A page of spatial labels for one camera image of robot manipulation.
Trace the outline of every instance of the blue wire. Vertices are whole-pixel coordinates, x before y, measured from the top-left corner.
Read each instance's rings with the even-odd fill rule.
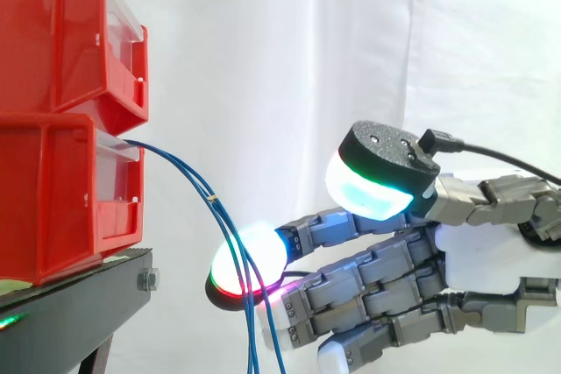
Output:
[[[194,185],[195,189],[197,189],[197,191],[199,192],[201,197],[207,203],[207,206],[209,207],[209,210],[213,213],[213,215],[217,219],[218,224],[221,226],[221,229],[223,229],[224,236],[226,237],[226,242],[228,243],[228,245],[230,247],[232,257],[234,258],[234,264],[235,264],[236,270],[238,272],[238,278],[240,280],[240,283],[242,284],[241,287],[242,287],[242,294],[243,294],[244,286],[243,286],[243,281],[241,279],[241,270],[239,268],[239,264],[237,262],[235,252],[233,251],[233,245],[231,244],[231,241],[229,241],[230,239],[228,238],[227,234],[224,231],[224,226],[222,225],[221,221],[218,220],[217,214],[226,222],[226,225],[228,226],[232,235],[236,239],[236,242],[238,243],[238,248],[240,250],[240,255],[242,256],[242,260],[244,261],[245,260],[244,258],[246,258],[246,260],[249,261],[249,264],[251,265],[251,267],[252,267],[252,269],[255,273],[255,276],[256,276],[256,278],[259,282],[259,285],[261,287],[261,292],[263,294],[263,301],[265,301],[265,306],[266,306],[267,319],[269,321],[269,328],[271,329],[271,336],[273,338],[274,352],[275,352],[275,355],[277,357],[277,362],[278,362],[281,374],[286,374],[284,363],[282,361],[281,347],[279,345],[279,339],[276,335],[276,328],[274,326],[273,310],[271,308],[271,303],[269,302],[269,297],[268,297],[268,293],[266,291],[266,286],[263,282],[263,278],[261,277],[261,274],[259,273],[259,269],[257,268],[257,265],[255,264],[252,257],[250,256],[250,254],[245,249],[241,239],[239,238],[238,230],[237,230],[234,222],[230,218],[230,215],[228,215],[228,212],[226,211],[222,202],[220,202],[219,199],[215,199],[214,203],[211,203],[209,201],[208,197],[210,195],[215,194],[214,191],[212,190],[212,187],[210,187],[210,185],[206,182],[206,180],[193,167],[189,166],[186,162],[177,158],[173,154],[171,154],[169,152],[162,151],[161,149],[156,148],[155,146],[151,146],[151,145],[148,145],[148,144],[143,144],[142,142],[131,141],[131,140],[127,140],[127,142],[132,144],[132,145],[142,146],[142,147],[148,149],[149,151],[155,152],[155,153],[159,154],[161,157],[167,159],[172,164],[174,164],[189,179],[191,184]],[[199,186],[196,183],[196,181],[193,180],[193,178],[191,176],[194,176],[195,178],[197,178],[202,183],[202,185],[206,188],[207,191],[205,192],[204,189],[202,189],[202,187]],[[254,332],[255,326],[254,326],[253,310],[252,310],[253,309],[253,290],[251,288],[251,278],[250,278],[249,272],[247,271],[247,267],[245,266],[247,261],[244,262],[244,269],[245,269],[245,276],[248,280],[248,290],[249,290],[249,295],[250,295],[249,298],[250,298],[250,304],[251,304],[251,306],[249,308],[247,308],[247,306],[244,305],[246,319],[249,319],[248,320],[248,330],[251,332],[250,333],[250,335],[251,335],[251,337],[250,337],[250,349],[249,349],[249,352],[248,352],[248,357],[250,359],[252,359],[252,356],[253,356],[253,357],[255,357],[255,359],[257,359],[256,358],[257,350],[255,349],[255,335],[254,335],[255,334],[255,332]],[[257,368],[256,368],[256,374],[258,374],[258,373],[259,373],[259,363],[257,363]]]
[[[160,155],[162,158],[166,159],[167,161],[171,162],[178,170],[180,170],[180,172],[191,182],[191,184],[193,185],[193,187],[195,188],[195,190],[199,193],[199,195],[203,198],[204,202],[206,203],[207,207],[209,208],[210,212],[212,213],[212,215],[215,217],[215,219],[218,222],[218,225],[220,226],[223,234],[224,234],[224,238],[226,239],[226,243],[228,244],[228,247],[230,248],[230,252],[231,255],[234,259],[234,265],[236,266],[236,272],[238,273],[238,279],[240,281],[240,286],[242,289],[242,296],[244,298],[244,308],[245,308],[245,318],[247,319],[247,324],[248,324],[248,333],[250,335],[250,345],[249,345],[249,351],[248,351],[248,358],[252,359],[253,361],[253,367],[251,365],[248,366],[248,374],[252,373],[252,368],[255,369],[255,374],[259,374],[259,360],[257,358],[257,349],[255,346],[255,327],[254,327],[254,314],[253,314],[253,306],[254,306],[254,300],[253,300],[253,290],[251,287],[251,277],[250,277],[250,273],[249,273],[249,267],[248,267],[248,262],[247,262],[247,257],[248,254],[246,253],[245,247],[241,241],[241,238],[238,235],[238,232],[232,232],[232,235],[234,236],[234,238],[236,239],[236,242],[238,243],[238,248],[240,250],[240,255],[242,257],[242,261],[244,263],[244,269],[245,269],[245,278],[248,279],[247,280],[247,285],[248,285],[248,294],[245,294],[245,286],[244,286],[244,281],[243,281],[243,277],[241,275],[241,269],[239,267],[239,263],[238,263],[238,258],[236,257],[236,252],[233,248],[233,244],[230,240],[230,236],[228,235],[228,232],[226,230],[226,228],[224,227],[224,223],[222,221],[222,217],[220,216],[220,214],[214,209],[214,206],[212,205],[212,203],[209,201],[209,194],[214,194],[214,192],[212,191],[212,188],[210,188],[210,186],[208,185],[208,183],[206,183],[206,181],[203,180],[203,178],[201,177],[200,174],[198,174],[197,172],[195,172],[195,170],[193,170],[193,175],[202,182],[202,184],[207,188],[208,191],[205,191],[194,179],[193,176],[191,175],[191,173],[189,173],[188,169],[192,168],[190,166],[188,166],[187,164],[185,164],[183,161],[181,161],[180,159],[177,159],[176,157],[174,157],[173,155],[162,151],[161,149],[155,147],[155,146],[151,146],[148,144],[144,144],[142,142],[138,142],[138,141],[134,141],[134,140],[126,140],[127,143],[131,144],[131,145],[136,145],[136,146],[141,146],[151,152],[154,152],[158,155]]]

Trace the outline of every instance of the black cable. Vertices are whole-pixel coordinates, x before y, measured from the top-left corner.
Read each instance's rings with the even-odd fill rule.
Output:
[[[417,144],[423,150],[423,152],[430,155],[431,157],[434,157],[437,152],[478,153],[479,155],[485,155],[486,157],[495,158],[499,161],[506,162],[511,166],[517,166],[518,168],[532,173],[537,177],[561,186],[561,179],[553,174],[547,173],[544,170],[540,170],[539,168],[532,166],[527,162],[520,161],[517,158],[511,157],[506,153],[497,152],[492,149],[484,148],[483,146],[467,144],[462,139],[455,138],[451,134],[445,133],[443,131],[434,131],[432,129],[428,129],[421,136]]]
[[[519,159],[511,157],[505,153],[497,152],[492,149],[487,149],[482,146],[470,145],[470,144],[464,144],[463,151],[478,153],[479,155],[485,155],[486,157],[498,159],[500,161],[510,164],[511,166],[517,166],[522,170],[525,170],[538,177],[541,177],[544,180],[550,181],[554,184],[557,184],[558,186],[561,186],[561,179],[554,176],[553,174],[547,173],[544,170],[540,170],[539,168],[532,166],[527,162],[520,161]]]
[[[284,271],[282,273],[283,278],[303,278],[305,276],[311,275],[312,272],[304,271]]]

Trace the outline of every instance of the green led light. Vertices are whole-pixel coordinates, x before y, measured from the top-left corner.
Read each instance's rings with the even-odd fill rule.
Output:
[[[9,326],[17,323],[18,321],[20,321],[23,318],[24,318],[24,315],[20,314],[20,315],[13,315],[11,317],[8,317],[7,319],[0,320],[0,330],[7,329]]]

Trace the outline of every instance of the green light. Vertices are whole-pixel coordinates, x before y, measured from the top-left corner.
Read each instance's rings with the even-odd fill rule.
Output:
[[[8,317],[7,319],[0,320],[0,331],[7,329],[9,326],[11,326],[14,323],[17,323],[23,318],[24,315],[21,314],[21,315],[13,315],[11,317]]]
[[[329,164],[325,182],[339,206],[376,221],[385,221],[400,213],[413,200],[411,194],[382,186],[353,172],[338,153]]]

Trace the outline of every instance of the robotic hand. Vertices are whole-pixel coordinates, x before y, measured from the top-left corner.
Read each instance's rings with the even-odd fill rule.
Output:
[[[319,348],[320,370],[346,374],[387,347],[436,332],[456,334],[472,326],[523,333],[540,308],[557,306],[561,198],[544,175],[557,179],[529,166],[540,177],[512,172],[474,182],[438,175],[436,152],[470,148],[434,131],[417,139],[381,124],[353,126],[326,179],[342,208],[276,233],[287,244],[289,263],[319,246],[395,234],[271,287],[283,348],[300,348],[333,332]],[[442,293],[446,288],[467,292]],[[258,315],[271,345],[263,303]]]

